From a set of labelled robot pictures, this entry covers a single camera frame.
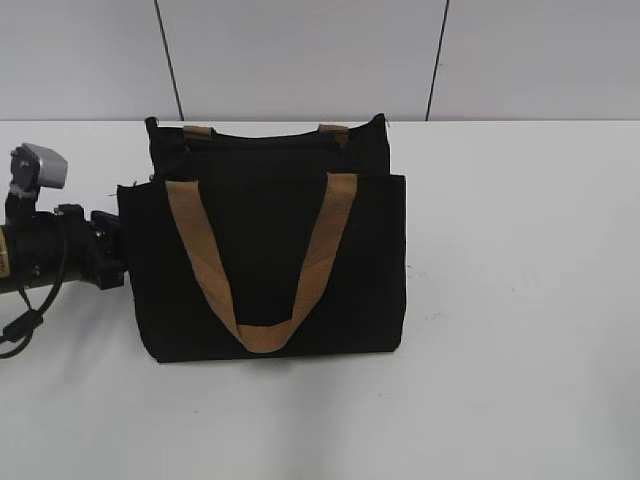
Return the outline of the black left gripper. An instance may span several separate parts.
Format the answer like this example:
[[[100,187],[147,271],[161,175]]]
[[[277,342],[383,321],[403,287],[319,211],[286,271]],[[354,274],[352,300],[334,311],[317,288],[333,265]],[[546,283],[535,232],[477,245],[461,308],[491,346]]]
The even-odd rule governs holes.
[[[122,226],[118,216],[78,204],[37,211],[3,226],[3,289],[81,281],[100,290],[123,285]]]

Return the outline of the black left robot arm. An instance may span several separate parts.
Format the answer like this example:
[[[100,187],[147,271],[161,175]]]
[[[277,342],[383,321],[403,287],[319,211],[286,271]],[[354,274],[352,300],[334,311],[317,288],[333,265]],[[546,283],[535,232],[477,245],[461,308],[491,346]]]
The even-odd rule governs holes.
[[[124,284],[126,262],[118,216],[78,204],[62,204],[55,213],[1,227],[1,291],[49,286],[60,270],[62,281],[81,281],[101,290]]]

